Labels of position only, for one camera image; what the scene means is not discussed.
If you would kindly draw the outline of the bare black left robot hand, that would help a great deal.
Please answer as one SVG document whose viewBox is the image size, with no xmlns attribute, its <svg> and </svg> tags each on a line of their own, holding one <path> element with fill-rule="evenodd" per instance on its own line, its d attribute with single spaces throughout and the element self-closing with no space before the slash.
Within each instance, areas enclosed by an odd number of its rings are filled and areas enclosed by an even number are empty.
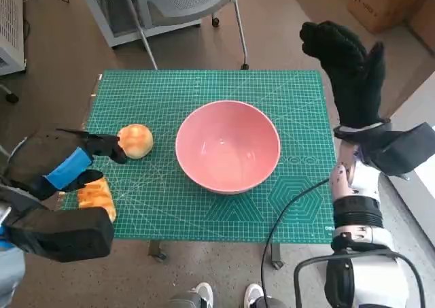
<svg viewBox="0 0 435 308">
<path fill-rule="evenodd" d="M 41 130 L 21 141 L 7 161 L 6 182 L 40 201 L 55 192 L 71 192 L 103 177 L 91 169 L 95 156 L 127 162 L 120 138 L 73 129 Z"/>
</svg>

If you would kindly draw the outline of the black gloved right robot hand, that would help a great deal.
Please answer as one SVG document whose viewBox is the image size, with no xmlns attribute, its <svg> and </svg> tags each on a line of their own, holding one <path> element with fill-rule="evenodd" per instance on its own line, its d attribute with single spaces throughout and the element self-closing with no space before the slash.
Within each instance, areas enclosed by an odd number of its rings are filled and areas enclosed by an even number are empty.
<svg viewBox="0 0 435 308">
<path fill-rule="evenodd" d="M 347 27 L 331 21 L 305 22 L 302 51 L 316 58 L 330 79 L 341 126 L 362 129 L 381 123 L 381 89 L 385 80 L 384 45 L 367 51 Z"/>
</svg>

